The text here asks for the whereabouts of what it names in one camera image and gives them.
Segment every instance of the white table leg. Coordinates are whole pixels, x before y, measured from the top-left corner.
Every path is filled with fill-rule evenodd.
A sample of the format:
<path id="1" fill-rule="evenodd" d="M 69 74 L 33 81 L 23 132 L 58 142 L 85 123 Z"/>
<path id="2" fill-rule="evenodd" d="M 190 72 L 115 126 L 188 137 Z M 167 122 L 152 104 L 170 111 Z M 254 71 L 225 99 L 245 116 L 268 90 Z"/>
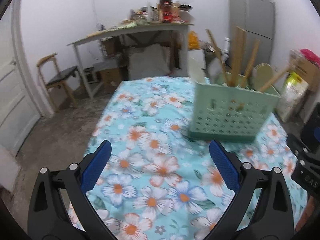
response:
<path id="1" fill-rule="evenodd" d="M 85 86 L 85 90 L 87 90 L 87 93 L 88 93 L 90 99 L 92 99 L 93 98 L 93 93 L 92 93 L 92 91 L 90 89 L 89 83 L 88 83 L 87 78 L 85 77 L 85 74 L 84 74 L 84 71 L 83 71 L 83 66 L 82 66 L 82 62 L 81 62 L 81 58 L 80 58 L 78 47 L 76 45 L 73 45 L 73 49 L 75 51 L 76 58 L 77 58 L 77 61 L 78 61 L 78 71 L 79 71 L 80 77 L 82 78 L 83 84 Z"/>
<path id="2" fill-rule="evenodd" d="M 181 51 L 180 51 L 180 68 L 181 68 L 181 76 L 188 76 L 188 31 L 189 26 L 183 26 L 180 31 L 180 39 L 181 39 Z"/>

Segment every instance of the white door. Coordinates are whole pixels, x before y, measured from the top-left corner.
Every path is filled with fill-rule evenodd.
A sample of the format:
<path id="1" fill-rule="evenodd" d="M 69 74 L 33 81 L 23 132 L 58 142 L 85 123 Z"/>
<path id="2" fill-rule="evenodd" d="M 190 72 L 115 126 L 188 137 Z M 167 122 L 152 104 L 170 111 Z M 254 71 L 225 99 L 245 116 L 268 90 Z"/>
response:
<path id="1" fill-rule="evenodd" d="M 14 58 L 11 3 L 0 20 L 0 145 L 16 156 L 39 118 Z"/>

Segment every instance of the chair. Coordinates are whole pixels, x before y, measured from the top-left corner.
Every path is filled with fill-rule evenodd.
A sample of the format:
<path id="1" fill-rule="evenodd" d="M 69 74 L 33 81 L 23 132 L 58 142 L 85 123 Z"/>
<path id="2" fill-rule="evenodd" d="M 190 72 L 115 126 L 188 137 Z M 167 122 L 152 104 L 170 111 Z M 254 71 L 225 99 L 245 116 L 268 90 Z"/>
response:
<path id="1" fill-rule="evenodd" d="M 39 76 L 41 77 L 41 79 L 42 79 L 42 81 L 43 81 L 43 83 L 45 85 L 45 88 L 47 89 L 50 101 L 55 107 L 55 110 L 56 110 L 55 112 L 59 112 L 59 108 L 55 104 L 55 102 L 53 101 L 53 98 L 52 98 L 52 96 L 51 96 L 51 94 L 49 92 L 49 88 L 53 88 L 53 87 L 57 87 L 57 86 L 59 86 L 59 87 L 62 86 L 64 88 L 64 90 L 66 91 L 66 94 L 72 100 L 74 107 L 78 108 L 76 100 L 75 100 L 75 98 L 73 96 L 72 90 L 67 85 L 67 79 L 70 76 L 75 76 L 75 71 L 77 71 L 77 66 L 73 66 L 73 67 L 67 68 L 67 69 L 65 69 L 63 71 L 60 71 L 59 67 L 58 67 L 58 64 L 57 64 L 57 59 L 55 58 L 56 55 L 57 55 L 57 53 L 50 54 L 50 55 L 48 55 L 46 57 L 41 58 L 37 62 L 36 66 L 38 67 Z M 53 64 L 54 64 L 54 66 L 55 66 L 55 68 L 57 70 L 57 75 L 54 76 L 52 79 L 50 79 L 49 82 L 46 83 L 45 80 L 44 80 L 44 77 L 42 75 L 41 68 L 46 62 L 49 62 L 49 61 L 53 61 Z"/>

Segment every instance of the yellow bag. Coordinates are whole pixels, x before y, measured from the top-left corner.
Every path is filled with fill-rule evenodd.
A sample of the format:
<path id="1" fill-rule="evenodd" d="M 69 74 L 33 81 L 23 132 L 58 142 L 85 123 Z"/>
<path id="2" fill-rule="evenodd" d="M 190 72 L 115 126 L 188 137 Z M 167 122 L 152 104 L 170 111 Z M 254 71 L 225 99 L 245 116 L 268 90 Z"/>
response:
<path id="1" fill-rule="evenodd" d="M 200 49 L 198 36 L 194 31 L 188 33 L 189 49 Z"/>

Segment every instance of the table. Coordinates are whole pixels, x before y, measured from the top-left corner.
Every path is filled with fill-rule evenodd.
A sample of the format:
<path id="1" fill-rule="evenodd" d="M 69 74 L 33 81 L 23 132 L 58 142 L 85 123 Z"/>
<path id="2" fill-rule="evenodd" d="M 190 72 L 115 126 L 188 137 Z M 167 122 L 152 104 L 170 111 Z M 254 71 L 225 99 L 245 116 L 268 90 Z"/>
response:
<path id="1" fill-rule="evenodd" d="M 100 82 L 93 90 L 90 88 L 89 83 L 84 74 L 83 65 L 81 62 L 81 57 L 79 54 L 78 46 L 96 41 L 102 38 L 112 37 L 112 36 L 120 36 L 124 34 L 132 34 L 132 33 L 140 33 L 140 32 L 152 32 L 152 31 L 179 31 L 180 32 L 180 42 L 181 42 L 181 50 L 180 50 L 180 75 L 188 76 L 187 73 L 187 62 L 188 62 L 188 31 L 189 26 L 192 24 L 179 24 L 179 23 L 161 23 L 161 24 L 150 24 L 150 25 L 138 25 L 135 27 L 124 28 L 124 29 L 114 29 L 110 31 L 103 31 L 100 34 L 86 37 L 80 39 L 78 41 L 67 44 L 67 46 L 73 46 L 74 52 L 76 54 L 76 59 L 78 61 L 78 71 L 83 80 L 85 89 L 89 97 L 92 99 L 95 93 L 102 86 L 102 82 Z"/>

